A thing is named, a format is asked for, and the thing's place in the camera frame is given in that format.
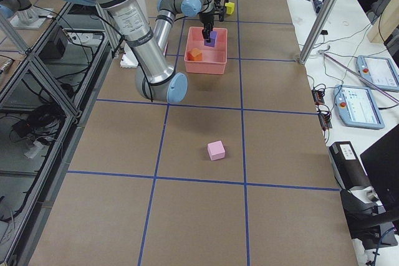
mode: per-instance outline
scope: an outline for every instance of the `pink cube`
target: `pink cube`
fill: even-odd
[[[215,141],[214,143],[208,143],[208,153],[211,161],[224,158],[226,151],[222,141]]]

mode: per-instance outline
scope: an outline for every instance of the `block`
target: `block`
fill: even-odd
[[[204,45],[208,47],[214,47],[216,44],[216,38],[218,37],[218,33],[216,31],[211,31],[211,34],[209,35],[211,38],[210,42],[207,42],[204,40]]]
[[[214,143],[208,143],[208,154],[211,161],[224,158],[226,151],[224,150],[222,141],[219,140]]]
[[[232,15],[234,13],[234,8],[236,7],[236,4],[234,2],[226,2],[224,6],[226,7],[227,15]]]
[[[202,61],[202,51],[198,48],[193,48],[187,52],[188,60],[193,60],[195,62]]]

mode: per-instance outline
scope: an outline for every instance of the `yellow cube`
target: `yellow cube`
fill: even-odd
[[[227,15],[232,15],[234,13],[234,8],[236,6],[234,2],[226,2],[224,6],[226,7]]]

